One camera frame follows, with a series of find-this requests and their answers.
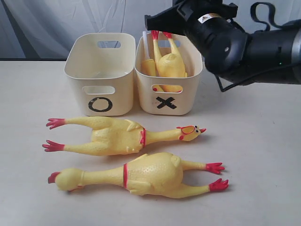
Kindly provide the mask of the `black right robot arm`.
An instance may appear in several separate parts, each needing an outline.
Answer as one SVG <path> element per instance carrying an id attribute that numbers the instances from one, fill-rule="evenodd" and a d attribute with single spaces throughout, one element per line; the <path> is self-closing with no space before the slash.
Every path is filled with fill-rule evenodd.
<path id="1" fill-rule="evenodd" d="M 170 8 L 144 17 L 147 30 L 187 37 L 205 59 L 206 69 L 233 85 L 300 84 L 301 22 L 275 23 L 269 9 L 265 29 L 246 32 L 234 21 L 238 7 L 221 0 L 175 0 Z"/>

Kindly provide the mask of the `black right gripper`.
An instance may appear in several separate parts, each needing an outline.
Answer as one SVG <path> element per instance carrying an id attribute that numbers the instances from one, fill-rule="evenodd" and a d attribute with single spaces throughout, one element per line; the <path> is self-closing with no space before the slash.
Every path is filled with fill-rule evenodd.
<path id="1" fill-rule="evenodd" d="M 222 75 L 239 67 L 248 40 L 233 23 L 237 10 L 221 0 L 174 0 L 172 7 L 145 15 L 144 24 L 147 31 L 186 36 L 205 58 L 207 70 Z"/>

